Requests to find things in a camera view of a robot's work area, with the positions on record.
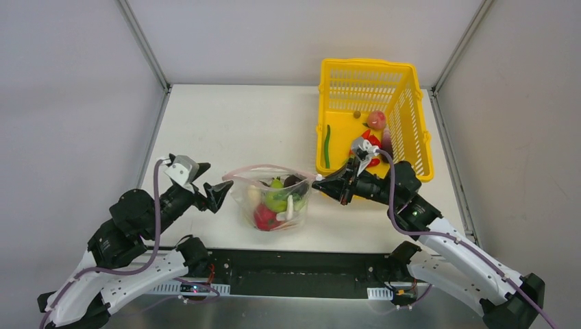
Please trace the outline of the white toy radish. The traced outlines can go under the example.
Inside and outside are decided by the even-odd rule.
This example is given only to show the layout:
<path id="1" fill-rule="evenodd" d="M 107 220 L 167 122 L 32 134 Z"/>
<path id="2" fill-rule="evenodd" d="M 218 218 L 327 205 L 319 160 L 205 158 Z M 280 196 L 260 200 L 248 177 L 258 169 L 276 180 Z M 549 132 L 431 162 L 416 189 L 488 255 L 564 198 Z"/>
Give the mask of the white toy radish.
<path id="1" fill-rule="evenodd" d="M 294 212 L 299 212 L 306 206 L 309 198 L 309 193 L 310 193 L 309 190 L 304 188 L 296 189 L 291 193 L 293 198 Z"/>
<path id="2" fill-rule="evenodd" d="M 279 212 L 276 215 L 276 220 L 279 222 L 289 222 L 295 217 L 294 199 L 292 195 L 287 197 L 287 207 L 284 212 Z"/>

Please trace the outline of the dark toy avocado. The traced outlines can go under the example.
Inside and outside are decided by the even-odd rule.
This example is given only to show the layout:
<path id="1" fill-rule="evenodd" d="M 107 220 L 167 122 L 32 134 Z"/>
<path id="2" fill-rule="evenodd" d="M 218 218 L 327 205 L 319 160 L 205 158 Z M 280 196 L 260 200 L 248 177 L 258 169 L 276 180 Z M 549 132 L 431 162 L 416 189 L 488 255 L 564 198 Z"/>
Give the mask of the dark toy avocado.
<path id="1" fill-rule="evenodd" d="M 284 188 L 298 188 L 304 183 L 305 178 L 300 175 L 290 175 L 284 180 Z"/>

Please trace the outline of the red toy bell pepper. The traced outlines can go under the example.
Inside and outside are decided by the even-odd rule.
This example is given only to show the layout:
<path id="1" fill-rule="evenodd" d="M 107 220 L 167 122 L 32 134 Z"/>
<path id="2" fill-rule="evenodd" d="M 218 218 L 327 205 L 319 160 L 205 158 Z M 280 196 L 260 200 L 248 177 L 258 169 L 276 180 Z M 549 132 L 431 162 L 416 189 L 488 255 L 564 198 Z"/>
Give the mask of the red toy bell pepper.
<path id="1" fill-rule="evenodd" d="M 254 210 L 254 223 L 258 230 L 271 231 L 283 224 L 277 220 L 277 213 L 268 209 L 264 204 L 259 204 Z"/>

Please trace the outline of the clear pink zip top bag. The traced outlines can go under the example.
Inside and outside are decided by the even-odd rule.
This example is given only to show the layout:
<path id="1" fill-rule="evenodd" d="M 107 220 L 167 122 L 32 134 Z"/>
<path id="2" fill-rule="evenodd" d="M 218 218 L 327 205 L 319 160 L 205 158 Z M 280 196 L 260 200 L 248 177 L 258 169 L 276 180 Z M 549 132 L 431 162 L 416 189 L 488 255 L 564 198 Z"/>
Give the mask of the clear pink zip top bag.
<path id="1" fill-rule="evenodd" d="M 296 228 L 307 218 L 312 183 L 319 174 L 274 164 L 255 164 L 226 173 L 243 219 L 261 232 Z"/>

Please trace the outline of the green toy apple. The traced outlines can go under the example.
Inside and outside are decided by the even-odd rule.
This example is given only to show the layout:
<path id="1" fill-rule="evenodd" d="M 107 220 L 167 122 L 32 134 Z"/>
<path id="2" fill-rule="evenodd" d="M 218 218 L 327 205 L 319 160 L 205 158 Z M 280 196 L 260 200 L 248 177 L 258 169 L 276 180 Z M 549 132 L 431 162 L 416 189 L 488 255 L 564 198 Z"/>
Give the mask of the green toy apple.
<path id="1" fill-rule="evenodd" d="M 268 191 L 264 197 L 264 204 L 273 212 L 284 212 L 287 207 L 288 191 L 284 189 L 283 182 L 274 178 L 270 184 L 273 191 Z"/>

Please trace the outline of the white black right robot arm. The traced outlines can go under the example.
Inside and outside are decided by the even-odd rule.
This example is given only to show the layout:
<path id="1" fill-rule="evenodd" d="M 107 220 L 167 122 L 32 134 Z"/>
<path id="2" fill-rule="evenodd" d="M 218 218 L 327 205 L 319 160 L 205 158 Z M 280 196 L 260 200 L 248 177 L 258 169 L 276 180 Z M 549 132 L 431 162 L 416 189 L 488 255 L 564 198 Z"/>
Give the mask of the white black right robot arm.
<path id="1" fill-rule="evenodd" d="M 384 178 L 358 170 L 351 158 L 312 187 L 347 205 L 355 196 L 388 206 L 394 228 L 410 238 L 392 253 L 389 272 L 399 281 L 424 281 L 467 305 L 488 328 L 529 328 L 543 310 L 545 283 L 501 264 L 463 236 L 419 194 L 421 182 L 409 162 L 396 163 Z"/>

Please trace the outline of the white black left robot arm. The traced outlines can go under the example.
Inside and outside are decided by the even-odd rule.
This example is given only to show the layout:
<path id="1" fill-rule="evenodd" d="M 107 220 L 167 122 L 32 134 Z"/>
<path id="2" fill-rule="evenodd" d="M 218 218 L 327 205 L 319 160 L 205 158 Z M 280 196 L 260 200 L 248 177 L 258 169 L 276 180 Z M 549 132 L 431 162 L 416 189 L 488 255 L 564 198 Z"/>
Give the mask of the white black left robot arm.
<path id="1" fill-rule="evenodd" d="M 126 304 L 168 280 L 211 291 L 215 267 L 201 239 L 186 235 L 160 254 L 161 234 L 189 208 L 217 212 L 223 205 L 233 181 L 195 186 L 209 168 L 188 156 L 158 159 L 153 172 L 164 172 L 171 186 L 163 193 L 134 188 L 119 197 L 66 282 L 38 296 L 40 327 L 101 328 Z"/>

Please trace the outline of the red toy strawberry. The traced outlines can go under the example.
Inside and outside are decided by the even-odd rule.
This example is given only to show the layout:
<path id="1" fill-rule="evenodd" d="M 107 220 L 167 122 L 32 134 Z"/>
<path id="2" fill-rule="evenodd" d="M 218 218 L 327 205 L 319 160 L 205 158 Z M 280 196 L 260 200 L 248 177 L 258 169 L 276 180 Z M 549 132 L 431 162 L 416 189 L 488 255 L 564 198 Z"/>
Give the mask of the red toy strawberry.
<path id="1" fill-rule="evenodd" d="M 379 148 L 382 147 L 382 141 L 376 137 L 375 135 L 370 135 L 367 140 L 373 145 L 373 146 L 377 146 Z"/>

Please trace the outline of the purple toy eggplant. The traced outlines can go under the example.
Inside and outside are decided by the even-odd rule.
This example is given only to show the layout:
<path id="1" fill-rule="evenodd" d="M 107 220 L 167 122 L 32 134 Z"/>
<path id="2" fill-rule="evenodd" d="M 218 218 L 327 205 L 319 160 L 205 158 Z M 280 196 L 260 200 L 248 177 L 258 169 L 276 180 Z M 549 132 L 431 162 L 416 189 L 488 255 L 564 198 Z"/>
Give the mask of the purple toy eggplant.
<path id="1" fill-rule="evenodd" d="M 392 160 L 394 159 L 391 131 L 389 130 L 387 125 L 382 131 L 381 149 L 385 151 L 391 157 Z"/>

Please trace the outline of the green toy bean pod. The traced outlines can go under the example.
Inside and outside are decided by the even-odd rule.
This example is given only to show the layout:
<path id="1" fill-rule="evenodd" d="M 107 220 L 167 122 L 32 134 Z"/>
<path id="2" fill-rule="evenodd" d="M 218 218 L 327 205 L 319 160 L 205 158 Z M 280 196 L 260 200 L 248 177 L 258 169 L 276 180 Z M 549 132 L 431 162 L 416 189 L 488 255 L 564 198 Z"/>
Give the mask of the green toy bean pod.
<path id="1" fill-rule="evenodd" d="M 331 127 L 330 125 L 326 126 L 326 134 L 325 139 L 323 142 L 323 157 L 325 161 L 325 168 L 330 168 L 330 153 L 329 153 L 329 146 L 330 146 L 330 137 L 331 137 Z"/>

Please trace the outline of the toy peach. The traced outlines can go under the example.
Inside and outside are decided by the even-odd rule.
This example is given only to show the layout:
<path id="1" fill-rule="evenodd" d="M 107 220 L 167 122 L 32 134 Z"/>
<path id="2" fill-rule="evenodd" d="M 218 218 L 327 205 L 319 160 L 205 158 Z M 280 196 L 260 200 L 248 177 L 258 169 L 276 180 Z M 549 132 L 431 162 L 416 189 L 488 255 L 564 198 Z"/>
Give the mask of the toy peach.
<path id="1" fill-rule="evenodd" d="M 385 113 L 380 110 L 371 112 L 367 117 L 366 125 L 372 130 L 382 131 L 387 125 Z"/>

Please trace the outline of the yellow plastic basket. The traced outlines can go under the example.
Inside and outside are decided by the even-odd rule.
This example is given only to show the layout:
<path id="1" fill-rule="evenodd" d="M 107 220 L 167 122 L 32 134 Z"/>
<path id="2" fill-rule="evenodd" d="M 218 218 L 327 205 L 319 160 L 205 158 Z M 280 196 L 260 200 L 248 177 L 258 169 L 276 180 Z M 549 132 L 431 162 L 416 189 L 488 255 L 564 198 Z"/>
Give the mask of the yellow plastic basket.
<path id="1" fill-rule="evenodd" d="M 354 154 L 361 137 L 412 165 L 421 182 L 434 177 L 416 68 L 378 59 L 326 58 L 321 63 L 315 167 L 329 175 Z"/>

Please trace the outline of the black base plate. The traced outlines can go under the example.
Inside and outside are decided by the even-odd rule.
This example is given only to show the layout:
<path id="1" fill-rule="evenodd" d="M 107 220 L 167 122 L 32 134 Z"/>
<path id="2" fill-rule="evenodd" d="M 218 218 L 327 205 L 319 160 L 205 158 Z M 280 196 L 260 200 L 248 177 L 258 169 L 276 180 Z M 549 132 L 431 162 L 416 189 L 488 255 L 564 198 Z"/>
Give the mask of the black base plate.
<path id="1" fill-rule="evenodd" d="M 369 288 L 413 284 L 389 254 L 211 249 L 187 278 L 226 284 L 230 295 L 363 299 Z"/>

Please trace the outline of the aluminium frame rail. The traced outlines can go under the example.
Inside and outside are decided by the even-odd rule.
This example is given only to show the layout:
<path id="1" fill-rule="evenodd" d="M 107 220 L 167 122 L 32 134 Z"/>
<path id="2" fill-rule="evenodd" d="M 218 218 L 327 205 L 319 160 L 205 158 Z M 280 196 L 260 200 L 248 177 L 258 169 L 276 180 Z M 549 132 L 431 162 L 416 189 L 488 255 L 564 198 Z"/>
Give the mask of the aluminium frame rail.
<path id="1" fill-rule="evenodd" d="M 453 259 L 429 255 L 414 269 L 414 277 L 444 289 L 500 291 L 507 287 L 503 275 L 482 260 Z"/>

